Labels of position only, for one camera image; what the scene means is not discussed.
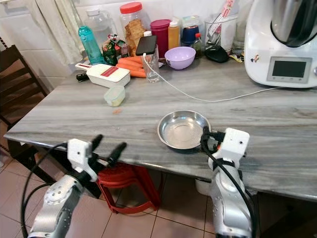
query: curtain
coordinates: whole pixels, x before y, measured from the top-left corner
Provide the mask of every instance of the curtain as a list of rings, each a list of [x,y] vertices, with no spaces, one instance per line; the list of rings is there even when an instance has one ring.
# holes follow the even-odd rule
[[[33,20],[51,42],[61,62],[73,64],[83,57],[78,36],[82,26],[72,0],[25,0]]]

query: gray marble countertop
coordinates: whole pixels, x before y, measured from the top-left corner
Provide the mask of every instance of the gray marble countertop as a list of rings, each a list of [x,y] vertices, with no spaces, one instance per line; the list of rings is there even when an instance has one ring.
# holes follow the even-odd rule
[[[219,100],[265,89],[253,82],[242,63],[218,64],[198,59],[185,70],[168,66],[161,74],[179,89]],[[71,138],[105,137],[96,153],[106,157],[119,142],[127,149],[121,160],[185,176],[211,179],[207,156],[193,149],[177,151],[157,135],[159,120],[175,110],[204,115],[213,129],[227,127],[250,134],[240,169],[246,187],[317,200],[317,89],[276,89],[219,103],[190,99],[163,81],[132,78],[118,108],[103,99],[107,88],[78,83],[73,74],[53,90],[7,134],[6,138],[51,147]]]

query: wall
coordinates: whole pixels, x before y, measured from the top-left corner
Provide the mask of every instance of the wall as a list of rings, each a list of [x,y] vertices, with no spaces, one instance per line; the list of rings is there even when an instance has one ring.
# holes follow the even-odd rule
[[[172,16],[182,17],[199,15],[205,19],[217,13],[224,0],[140,0],[151,21]],[[240,7],[252,0],[239,0]],[[73,0],[77,11],[84,20],[86,10],[99,8],[111,15],[122,35],[119,7],[125,0]],[[27,62],[50,88],[55,88],[74,70],[73,65],[63,65],[57,58],[52,46],[40,28],[34,23],[32,16],[24,5],[24,0],[13,0],[0,4],[0,32],[8,45],[15,44]]]

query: carrot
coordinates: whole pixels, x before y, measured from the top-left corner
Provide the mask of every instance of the carrot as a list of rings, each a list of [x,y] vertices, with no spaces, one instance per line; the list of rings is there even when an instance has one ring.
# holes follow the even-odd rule
[[[146,75],[144,72],[130,70],[130,74],[132,77],[146,78]]]
[[[142,68],[143,67],[140,63],[136,63],[136,62],[133,62],[133,61],[125,59],[125,58],[120,58],[118,60],[118,63],[128,64],[128,65],[136,67],[136,68]]]
[[[142,64],[142,59],[140,56],[126,57],[125,59]]]
[[[128,64],[117,63],[116,66],[119,67],[119,68],[126,68],[126,69],[128,69],[128,70],[134,70],[134,71],[145,72],[144,69],[142,69],[142,68],[136,68],[136,67],[130,66],[130,65],[128,65]]]

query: stainless steel bowl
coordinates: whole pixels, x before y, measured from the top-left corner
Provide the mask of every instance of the stainless steel bowl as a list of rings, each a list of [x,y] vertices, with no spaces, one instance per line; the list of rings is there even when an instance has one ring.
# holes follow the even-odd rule
[[[192,149],[200,145],[203,128],[210,124],[197,112],[175,111],[164,116],[158,124],[159,139],[175,149]]]

